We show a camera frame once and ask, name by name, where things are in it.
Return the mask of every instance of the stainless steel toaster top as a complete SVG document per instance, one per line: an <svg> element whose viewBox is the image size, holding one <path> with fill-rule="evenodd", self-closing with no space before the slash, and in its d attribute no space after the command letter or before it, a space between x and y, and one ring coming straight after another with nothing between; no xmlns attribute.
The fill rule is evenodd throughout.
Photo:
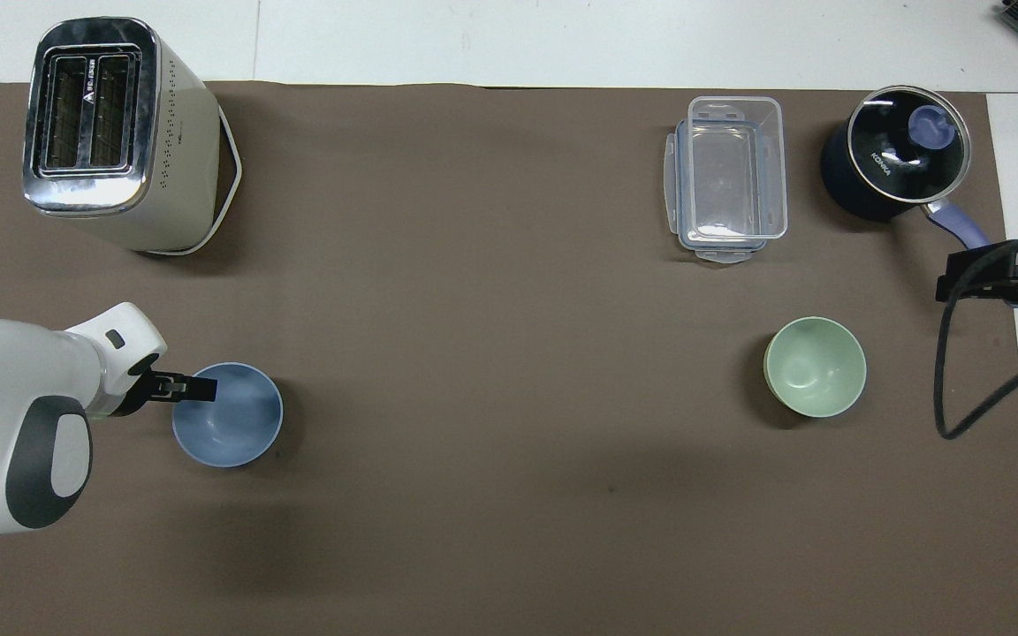
<svg viewBox="0 0 1018 636"><path fill-rule="evenodd" d="M144 197L152 174L162 44L132 17L63 21L37 47L23 194L46 213L98 217Z"/></svg>

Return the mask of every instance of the toaster slot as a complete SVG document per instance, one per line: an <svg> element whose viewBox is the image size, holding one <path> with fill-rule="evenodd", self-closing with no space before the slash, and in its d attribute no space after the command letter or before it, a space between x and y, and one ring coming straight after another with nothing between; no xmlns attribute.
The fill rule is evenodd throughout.
<svg viewBox="0 0 1018 636"><path fill-rule="evenodd" d="M73 168L77 165L80 139L81 96L89 61L84 57L57 57L53 61L53 91L50 120L45 138L46 168Z"/></svg>
<svg viewBox="0 0 1018 636"><path fill-rule="evenodd" d="M97 64L97 104L93 111L90 166L120 168L128 162L126 149L132 122L134 83L129 56L105 56Z"/></svg>

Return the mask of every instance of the pot lid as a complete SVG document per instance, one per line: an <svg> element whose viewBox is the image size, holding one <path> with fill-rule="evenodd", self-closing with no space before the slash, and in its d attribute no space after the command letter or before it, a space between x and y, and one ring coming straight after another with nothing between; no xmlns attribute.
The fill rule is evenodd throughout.
<svg viewBox="0 0 1018 636"><path fill-rule="evenodd" d="M848 122L847 140L868 184L914 205L953 191L972 153L957 109L913 85L890 85L865 97Z"/></svg>

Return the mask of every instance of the black cable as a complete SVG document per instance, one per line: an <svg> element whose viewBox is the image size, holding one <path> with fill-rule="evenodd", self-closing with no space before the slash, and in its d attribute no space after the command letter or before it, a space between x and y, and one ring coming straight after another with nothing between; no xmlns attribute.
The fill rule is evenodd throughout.
<svg viewBox="0 0 1018 636"><path fill-rule="evenodd" d="M984 256L976 258L972 265L967 267L964 274L961 274L961 278L957 279L956 285L949 291L949 297L946 298L945 311L941 314L941 329L938 331L937 359L934 362L934 416L937 419L938 435L941 435L944 439L960 438L964 431L972 427L977 419L981 418L991 408L1018 388L1018 373L1016 373L1008 382L1002 384L1001 388L998 388L998 390L995 390L984 398L984 401L977 404L957 426L953 427L953 430L946 429L944 401L945 357L946 350L949 348L949 324L953 321L953 309L957 306L957 301L961 300L961 294L969 289L973 278L976 278L976 275L981 273L981 270L984 270L985 267L993 265L995 262L1001 261L1009 251L1013 250L1018 250L1018 240L1009 241L988 251Z"/></svg>

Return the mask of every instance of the blue bowl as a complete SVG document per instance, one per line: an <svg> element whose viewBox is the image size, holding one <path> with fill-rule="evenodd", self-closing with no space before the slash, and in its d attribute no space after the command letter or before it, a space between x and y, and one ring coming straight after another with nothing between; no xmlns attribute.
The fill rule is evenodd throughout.
<svg viewBox="0 0 1018 636"><path fill-rule="evenodd" d="M171 427L183 451L216 468L241 466L266 452L282 430L285 411L274 380L242 362L222 362L194 373L218 380L214 402L180 402Z"/></svg>

